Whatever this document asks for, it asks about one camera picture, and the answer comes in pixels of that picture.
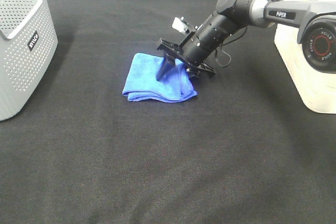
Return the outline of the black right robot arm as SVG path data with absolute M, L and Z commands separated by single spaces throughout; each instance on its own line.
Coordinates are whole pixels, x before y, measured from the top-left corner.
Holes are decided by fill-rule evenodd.
M 156 78 L 161 80 L 182 61 L 188 72 L 198 76 L 215 70 L 205 59 L 224 40 L 247 26 L 261 28 L 283 24 L 298 28 L 297 43 L 307 63 L 322 73 L 335 73 L 335 2 L 296 0 L 218 0 L 215 10 L 198 27 L 177 17 L 173 28 L 186 35 L 180 44 L 160 40 L 164 60 Z

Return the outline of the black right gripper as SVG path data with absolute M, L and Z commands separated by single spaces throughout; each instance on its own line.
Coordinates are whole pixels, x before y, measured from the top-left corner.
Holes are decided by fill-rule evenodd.
M 175 67 L 175 59 L 180 60 L 186 67 L 189 79 L 199 79 L 201 72 L 206 72 L 212 77 L 216 72 L 205 62 L 211 52 L 204 51 L 198 43 L 188 39 L 180 45 L 160 38 L 158 50 L 164 51 L 162 64 L 156 74 L 156 80 L 160 81 L 165 74 Z

